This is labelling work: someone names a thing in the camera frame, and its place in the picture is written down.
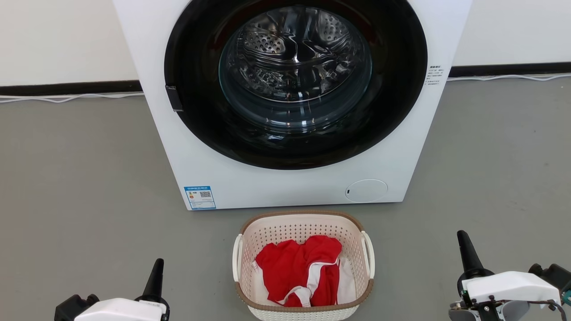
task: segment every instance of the washing machine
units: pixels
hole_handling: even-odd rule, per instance
[[[401,202],[471,0],[114,0],[189,210]]]

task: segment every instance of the white wall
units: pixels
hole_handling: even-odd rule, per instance
[[[571,62],[570,0],[474,0],[455,66],[542,62]],[[111,0],[0,2],[0,86],[132,79]]]

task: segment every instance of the white plastic basket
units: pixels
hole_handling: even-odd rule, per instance
[[[355,278],[357,299],[325,307],[276,307],[256,302],[254,267],[262,248],[269,243],[294,239],[304,243],[312,235],[327,235],[343,245]],[[232,252],[232,273],[238,295],[262,321],[338,321],[349,318],[373,289],[375,253],[363,226],[342,212],[294,211],[257,216],[248,221],[236,237]]]

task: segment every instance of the black door frame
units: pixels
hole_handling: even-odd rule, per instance
[[[218,82],[220,55],[234,32],[258,14],[294,5],[350,21],[373,59],[361,101],[336,123],[310,133],[280,133],[246,121]],[[390,134],[415,105],[427,60],[422,25],[406,0],[192,0],[173,28],[164,68],[173,110],[202,142],[239,162],[299,170],[341,162]]]

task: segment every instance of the brown basket rim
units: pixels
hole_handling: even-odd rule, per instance
[[[248,220],[244,224],[244,226],[242,227],[242,230],[240,231],[240,233],[244,234],[244,232],[246,231],[248,226],[250,226],[256,220],[259,220],[262,218],[268,218],[268,217],[272,217],[272,216],[295,215],[295,214],[318,214],[318,215],[342,216],[342,217],[350,220],[353,224],[355,224],[357,226],[357,228],[359,228],[359,231],[364,231],[363,225],[361,225],[361,223],[356,218],[352,217],[351,215],[349,215],[347,213],[334,212],[334,211],[309,210],[309,211],[270,212],[270,213],[261,214],[261,215],[255,216],[255,217],[251,218],[250,220]],[[337,304],[336,306],[298,308],[298,307],[265,306],[263,304],[256,303],[256,302],[254,302],[254,301],[252,301],[246,297],[246,295],[242,291],[242,288],[240,287],[240,282],[235,282],[236,292],[238,293],[238,296],[240,297],[240,299],[245,304],[249,305],[250,307],[252,307],[256,310],[272,311],[272,312],[323,312],[323,311],[343,310],[343,309],[356,307],[356,306],[360,305],[361,303],[363,303],[367,299],[367,297],[369,297],[369,294],[371,294],[371,291],[373,290],[373,284],[374,284],[374,280],[369,279],[369,282],[367,283],[367,288],[365,289],[365,292],[353,302],[344,303],[344,304]]]
[[[263,218],[269,218],[272,216],[285,216],[285,215],[296,215],[296,214],[318,214],[318,215],[336,215],[336,216],[341,216],[344,217],[348,220],[350,220],[353,224],[355,224],[357,226],[357,228],[359,229],[359,231],[364,231],[365,229],[363,228],[363,225],[361,224],[361,222],[359,222],[356,218],[352,217],[351,215],[344,213],[344,212],[334,212],[334,211],[313,211],[313,210],[309,210],[309,211],[283,211],[283,212],[270,212],[270,213],[264,213],[264,214],[260,214],[258,216],[255,216],[251,219],[249,219],[248,221],[246,221],[246,223],[244,224],[244,226],[242,226],[242,229],[240,230],[240,234],[244,234],[244,232],[246,231],[246,229],[248,228],[248,226],[250,226],[253,222],[259,220],[259,219],[263,219]]]

